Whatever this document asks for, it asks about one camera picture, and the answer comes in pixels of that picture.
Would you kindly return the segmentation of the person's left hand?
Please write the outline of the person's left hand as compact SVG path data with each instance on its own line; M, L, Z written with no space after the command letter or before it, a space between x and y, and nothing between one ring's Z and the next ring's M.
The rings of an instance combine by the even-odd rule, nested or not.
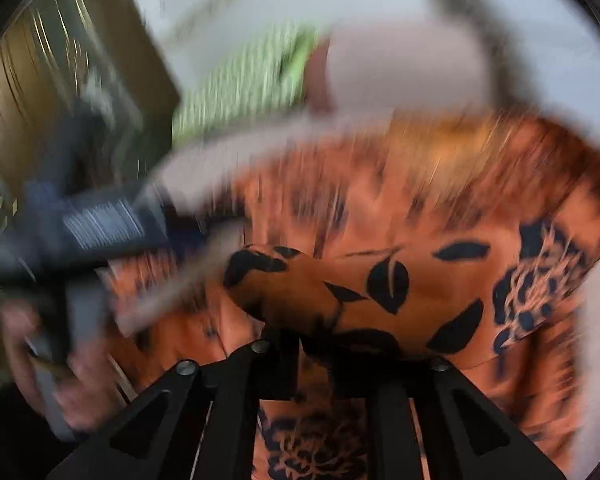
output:
M0 305L0 321L12 377L27 404L44 416L45 402L38 391L27 346L27 339L38 331L38 315L23 301L7 300ZM71 429L94 431L121 408L106 342L94 340L84 344L69 356L69 367L72 376L56 387L55 399Z

